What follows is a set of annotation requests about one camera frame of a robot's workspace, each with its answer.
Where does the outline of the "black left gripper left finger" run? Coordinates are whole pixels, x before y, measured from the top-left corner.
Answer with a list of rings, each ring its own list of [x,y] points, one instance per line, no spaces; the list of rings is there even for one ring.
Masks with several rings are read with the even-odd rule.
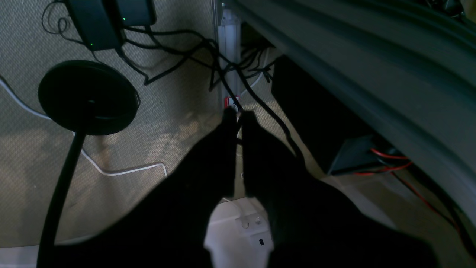
[[[210,217],[234,193],[237,114],[194,145],[126,216],[86,241],[39,252],[39,268],[212,268]]]

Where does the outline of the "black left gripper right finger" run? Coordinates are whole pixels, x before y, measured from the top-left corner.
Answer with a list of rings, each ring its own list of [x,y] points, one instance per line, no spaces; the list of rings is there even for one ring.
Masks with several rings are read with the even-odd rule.
[[[267,212],[269,268],[438,268],[433,249],[364,215],[317,180],[247,111],[242,121],[245,190]]]

